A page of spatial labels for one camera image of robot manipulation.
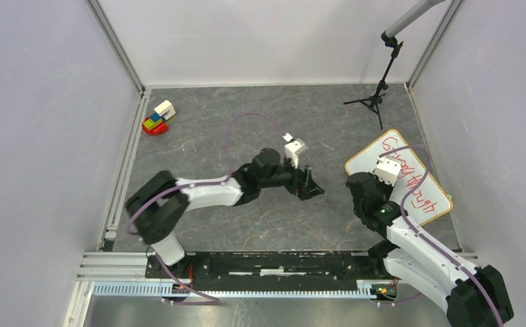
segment gray floor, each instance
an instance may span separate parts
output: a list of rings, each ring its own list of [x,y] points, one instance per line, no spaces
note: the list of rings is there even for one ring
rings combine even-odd
[[[372,84],[153,90],[148,112],[168,99],[178,117],[163,135],[141,134],[127,197],[160,170],[184,178],[223,176],[228,169],[223,138],[229,120],[242,112],[260,112],[307,143],[301,164],[313,168],[314,179],[326,194],[300,201],[285,189],[265,189],[259,199],[244,206],[191,211],[175,229],[182,246],[188,251],[368,249],[381,237],[355,218],[343,166],[383,132],[375,114],[342,102],[374,90]],[[409,143],[422,144],[422,131],[403,85],[391,85],[386,93],[381,106],[384,130],[395,128]],[[242,118],[232,139],[233,170],[265,147],[283,152],[277,130],[258,117]],[[144,251],[145,245],[126,235],[126,221],[123,212],[114,251]],[[448,247],[457,247],[449,217],[426,229]]]

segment white wall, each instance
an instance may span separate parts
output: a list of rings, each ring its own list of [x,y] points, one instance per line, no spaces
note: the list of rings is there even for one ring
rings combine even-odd
[[[466,1],[414,97],[463,243],[526,326],[526,1]]]
[[[147,85],[378,82],[382,32],[418,0],[100,0]],[[447,4],[398,34],[405,82]]]
[[[136,92],[82,0],[0,0],[0,327],[60,326]]]

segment small white box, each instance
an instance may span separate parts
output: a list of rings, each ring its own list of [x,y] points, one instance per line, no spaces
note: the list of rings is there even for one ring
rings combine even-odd
[[[176,112],[174,111],[174,107],[171,104],[169,100],[163,101],[160,105],[155,107],[155,112],[163,117],[165,121],[168,121],[172,117],[176,115]]]
[[[397,177],[401,171],[401,162],[392,157],[377,158],[377,166],[373,173],[380,179],[380,181],[395,186]]]

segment whiteboard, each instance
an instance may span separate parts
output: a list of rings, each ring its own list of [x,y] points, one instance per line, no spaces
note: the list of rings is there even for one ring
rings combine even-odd
[[[407,145],[399,132],[390,129],[365,149],[345,163],[348,174],[370,172],[375,168],[377,158],[384,152]],[[424,174],[425,166],[418,156],[410,149],[393,153],[391,157],[401,161],[401,172],[395,184],[390,200],[399,203],[405,194],[413,189]],[[405,209],[410,217],[419,223],[426,223],[448,213],[454,204],[446,192],[439,186],[435,178],[428,174],[424,183],[405,201]]]

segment cable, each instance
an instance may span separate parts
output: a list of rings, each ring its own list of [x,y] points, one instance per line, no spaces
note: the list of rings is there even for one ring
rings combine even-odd
[[[165,264],[165,262],[163,261],[163,259],[161,258],[161,256],[155,252],[155,257],[157,258],[157,260],[159,260],[159,264],[161,265],[161,267],[163,268],[163,270],[165,270],[165,273],[167,273],[167,275],[169,275],[169,277],[171,277],[172,280],[175,281],[175,283],[183,286],[183,288],[193,294],[196,294],[196,295],[199,295],[203,298],[207,298],[209,299],[210,301],[200,301],[200,302],[174,302],[174,301],[171,301],[171,304],[172,305],[218,305],[219,303],[221,303],[221,300],[214,297],[214,296],[210,296],[210,295],[207,295],[205,293],[202,293],[202,292],[199,292],[197,290],[194,290],[192,288],[190,288],[189,286],[187,286],[186,284],[184,284],[182,281],[180,281],[178,278],[176,278],[176,276],[171,272],[171,270],[169,269],[169,267],[167,267],[167,265]]]
[[[496,319],[496,322],[497,322],[498,326],[499,327],[504,327],[504,323],[501,320],[501,316],[499,315],[494,302],[492,301],[491,297],[489,296],[489,294],[486,291],[486,289],[484,288],[484,286],[474,276],[474,274],[472,274],[468,269],[466,269],[466,267],[462,266],[461,263],[458,260],[456,260],[454,257],[452,257],[449,253],[447,253],[441,247],[436,245],[427,236],[425,236],[424,234],[420,234],[420,232],[418,231],[416,226],[414,224],[412,224],[412,222],[407,218],[407,215],[405,214],[405,208],[404,208],[405,201],[407,200],[407,198],[409,197],[409,195],[411,193],[413,193],[415,190],[417,190],[419,188],[419,186],[421,186],[421,184],[424,183],[425,178],[429,174],[429,168],[428,168],[429,165],[430,165],[429,153],[426,151],[426,149],[423,148],[423,146],[406,145],[406,146],[401,146],[401,147],[399,147],[397,149],[393,149],[391,151],[387,151],[385,153],[382,153],[380,155],[380,157],[383,157],[383,156],[386,156],[386,155],[390,155],[392,153],[396,153],[396,152],[399,152],[399,151],[402,151],[402,150],[405,150],[405,149],[420,149],[423,153],[425,153],[425,155],[426,155],[425,167],[426,168],[425,168],[424,176],[422,177],[422,179],[420,179],[420,181],[416,184],[416,186],[413,189],[409,190],[403,196],[403,198],[401,198],[401,202],[399,204],[399,210],[401,212],[401,216],[402,216],[403,220],[409,226],[409,228],[411,228],[416,233],[417,236],[421,237],[422,240],[424,240],[426,243],[428,243],[432,248],[434,248],[434,250],[438,251],[440,254],[442,254],[444,257],[446,257],[446,259],[450,260],[450,262],[452,264],[454,264],[458,269],[461,269],[471,279],[472,283],[474,283],[476,285],[478,290],[480,290],[480,293],[484,296],[484,299],[488,303],[488,306],[490,307],[490,310],[492,311],[492,314],[494,315],[494,318]]]
[[[205,186],[221,185],[221,184],[227,183],[231,179],[231,175],[233,173],[233,159],[231,157],[231,152],[230,152],[231,127],[235,124],[235,122],[237,122],[241,117],[244,117],[244,116],[258,116],[258,117],[262,117],[263,119],[266,119],[267,121],[272,123],[275,126],[275,128],[277,128],[277,130],[279,130],[281,132],[281,136],[287,135],[285,133],[285,131],[283,130],[282,126],[278,122],[276,122],[275,120],[273,120],[273,119],[271,119],[271,118],[269,118],[269,117],[267,117],[267,116],[265,116],[263,114],[259,114],[257,112],[246,112],[246,113],[243,113],[243,114],[240,114],[240,115],[234,117],[233,119],[231,119],[231,121],[229,122],[229,125],[227,126],[227,128],[225,130],[225,144],[224,144],[224,148],[225,148],[225,152],[227,154],[227,160],[228,160],[228,173],[227,173],[227,176],[225,177],[225,179],[222,182],[199,182],[199,183],[194,183],[194,184],[177,185],[175,187],[171,187],[171,188],[169,188],[169,189],[167,189],[165,191],[162,191],[161,193],[157,194],[156,196],[154,196],[149,201],[145,202],[134,213],[134,215],[131,216],[131,218],[127,222],[127,227],[126,227],[127,234],[138,235],[137,232],[134,232],[132,230],[132,226],[134,225],[134,223],[137,220],[137,218],[139,218],[139,216],[142,214],[142,212],[145,211],[148,207],[152,206],[156,201],[158,201],[159,199],[171,194],[172,192],[180,191],[182,189],[186,189],[186,188],[190,188],[190,187],[205,187]],[[179,281],[175,277],[175,275],[171,272],[171,270],[169,270],[169,268],[167,267],[167,265],[165,264],[163,259],[159,256],[159,254],[155,252],[155,256],[159,260],[159,263],[161,264],[161,267],[165,270],[165,272],[167,273],[167,275],[169,275],[169,277],[171,279],[173,279],[179,285],[183,286],[183,288],[186,289],[187,291],[189,291],[189,292],[191,292],[193,294],[202,296],[203,298],[207,298],[207,299],[210,300],[210,301],[202,301],[202,302],[174,302],[174,301],[171,301],[171,304],[173,304],[173,305],[216,305],[216,304],[221,302],[220,299],[218,299],[218,298],[216,298],[214,296],[209,296],[209,295],[201,293],[199,291],[195,291],[193,288],[185,285],[184,283],[181,283],[181,281]]]

